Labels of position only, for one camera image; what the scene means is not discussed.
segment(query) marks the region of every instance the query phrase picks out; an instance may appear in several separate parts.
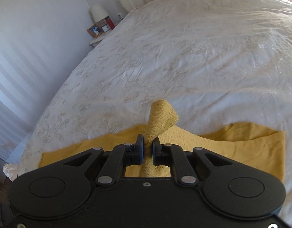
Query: photo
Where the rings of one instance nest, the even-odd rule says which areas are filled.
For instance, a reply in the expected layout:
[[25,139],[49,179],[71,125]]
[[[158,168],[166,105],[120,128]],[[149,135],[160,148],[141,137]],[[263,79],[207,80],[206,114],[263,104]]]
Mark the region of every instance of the photo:
[[90,33],[93,37],[98,37],[103,33],[102,28],[98,24],[94,24],[92,27],[90,27],[88,30],[88,33]]

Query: bed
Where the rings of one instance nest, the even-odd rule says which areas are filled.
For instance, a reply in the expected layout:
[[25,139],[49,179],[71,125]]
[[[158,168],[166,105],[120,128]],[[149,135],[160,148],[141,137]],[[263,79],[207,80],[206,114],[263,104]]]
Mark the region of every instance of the bed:
[[128,16],[71,73],[39,119],[19,175],[41,153],[146,123],[166,99],[194,134],[233,122],[287,131],[280,216],[292,226],[292,4],[120,0]]

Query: yellow towel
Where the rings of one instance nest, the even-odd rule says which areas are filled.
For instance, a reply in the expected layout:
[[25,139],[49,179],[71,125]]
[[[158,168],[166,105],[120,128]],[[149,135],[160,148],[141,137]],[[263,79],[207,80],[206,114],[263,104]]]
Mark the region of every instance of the yellow towel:
[[78,154],[95,146],[110,151],[116,145],[134,143],[138,134],[144,135],[145,158],[142,166],[127,167],[126,176],[170,176],[166,166],[154,166],[151,159],[151,142],[159,136],[160,142],[180,145],[185,151],[196,146],[273,174],[283,180],[285,170],[285,132],[275,131],[250,122],[230,124],[217,132],[194,135],[175,126],[178,115],[165,100],[151,106],[147,125],[136,125],[117,134],[106,134],[72,146],[42,154],[39,167]]

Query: metal pin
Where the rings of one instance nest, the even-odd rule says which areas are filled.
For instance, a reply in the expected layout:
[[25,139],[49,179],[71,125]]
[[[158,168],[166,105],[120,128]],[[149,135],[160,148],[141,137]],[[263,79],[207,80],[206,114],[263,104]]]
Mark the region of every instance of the metal pin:
[[181,181],[183,183],[192,184],[192,183],[195,183],[197,181],[197,179],[194,176],[183,176],[181,178]]
[[150,186],[151,186],[151,183],[149,183],[149,182],[145,182],[145,183],[143,183],[143,186],[145,186],[145,187],[150,187]]
[[97,181],[101,184],[108,184],[111,183],[113,179],[110,176],[101,176],[97,179]]

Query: wooden picture frame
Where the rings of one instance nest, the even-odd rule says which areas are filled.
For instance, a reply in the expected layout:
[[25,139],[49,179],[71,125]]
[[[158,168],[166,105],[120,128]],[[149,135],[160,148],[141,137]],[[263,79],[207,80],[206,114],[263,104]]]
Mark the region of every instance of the wooden picture frame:
[[95,38],[104,33],[101,26],[97,23],[93,24],[90,28],[88,28],[87,32],[90,33]]

